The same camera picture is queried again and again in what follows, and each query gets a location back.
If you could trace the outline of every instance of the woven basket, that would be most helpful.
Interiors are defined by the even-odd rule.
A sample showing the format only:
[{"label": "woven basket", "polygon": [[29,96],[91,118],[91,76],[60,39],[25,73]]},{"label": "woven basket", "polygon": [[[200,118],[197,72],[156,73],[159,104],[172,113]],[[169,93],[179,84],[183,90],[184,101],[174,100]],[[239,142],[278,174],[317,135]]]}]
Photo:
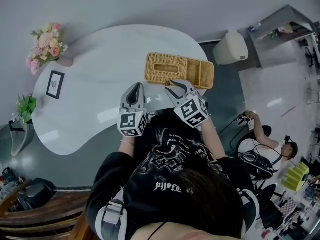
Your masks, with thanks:
[{"label": "woven basket", "polygon": [[214,86],[214,65],[200,59],[151,52],[146,57],[144,79],[148,83],[163,85],[172,85],[171,80],[183,79],[198,89],[211,89]]}]

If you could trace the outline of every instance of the white vase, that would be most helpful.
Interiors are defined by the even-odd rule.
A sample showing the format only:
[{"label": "white vase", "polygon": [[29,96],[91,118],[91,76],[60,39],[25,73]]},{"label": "white vase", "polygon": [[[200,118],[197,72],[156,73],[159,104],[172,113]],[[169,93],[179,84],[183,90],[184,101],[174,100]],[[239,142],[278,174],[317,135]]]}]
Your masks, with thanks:
[{"label": "white vase", "polygon": [[33,113],[39,114],[43,106],[44,106],[44,101],[42,97],[36,98],[35,110],[33,111]]}]

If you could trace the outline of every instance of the gray tile floor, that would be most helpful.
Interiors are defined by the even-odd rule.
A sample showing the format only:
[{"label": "gray tile floor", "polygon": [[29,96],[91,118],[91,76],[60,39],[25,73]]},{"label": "gray tile floor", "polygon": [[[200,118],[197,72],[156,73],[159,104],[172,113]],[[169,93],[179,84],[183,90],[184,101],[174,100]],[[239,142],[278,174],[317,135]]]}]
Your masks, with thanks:
[{"label": "gray tile floor", "polygon": [[[215,44],[202,45],[208,60],[213,62],[212,49]],[[205,94],[209,112],[217,131],[222,130],[238,114],[245,110],[244,95],[237,69],[232,66],[215,66],[214,87]],[[221,139],[228,155],[232,155],[229,142],[239,131],[237,123],[226,130]],[[116,125],[102,131],[77,152],[61,156],[50,152],[35,135],[32,143],[18,156],[10,153],[12,141],[9,127],[0,131],[0,163],[11,167],[17,175],[27,179],[43,178],[57,187],[90,186],[95,175],[111,152],[117,151],[121,135]]]}]

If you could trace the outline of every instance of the backpack strap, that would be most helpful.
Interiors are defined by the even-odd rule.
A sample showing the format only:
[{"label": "backpack strap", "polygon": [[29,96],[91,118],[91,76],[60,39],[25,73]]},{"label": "backpack strap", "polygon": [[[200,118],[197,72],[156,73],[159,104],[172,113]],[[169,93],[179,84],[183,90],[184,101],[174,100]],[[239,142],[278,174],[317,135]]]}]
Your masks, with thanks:
[{"label": "backpack strap", "polygon": [[95,219],[95,230],[101,240],[125,240],[128,213],[124,209],[124,190],[102,207]]},{"label": "backpack strap", "polygon": [[282,159],[282,155],[279,155],[279,157],[271,164],[272,167],[274,167],[275,164],[279,163],[279,161]]}]

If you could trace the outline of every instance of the white wall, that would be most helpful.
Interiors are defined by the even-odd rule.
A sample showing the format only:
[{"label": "white wall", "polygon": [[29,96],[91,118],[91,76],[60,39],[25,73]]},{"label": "white wall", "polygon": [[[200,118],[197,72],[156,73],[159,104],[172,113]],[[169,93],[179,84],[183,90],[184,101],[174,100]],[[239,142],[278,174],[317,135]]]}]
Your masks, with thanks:
[{"label": "white wall", "polygon": [[0,0],[0,126],[16,110],[18,93],[33,91],[37,77],[25,66],[30,32],[48,22],[67,26],[67,43],[126,24],[169,27],[203,41],[246,28],[287,4],[320,20],[320,0]]}]

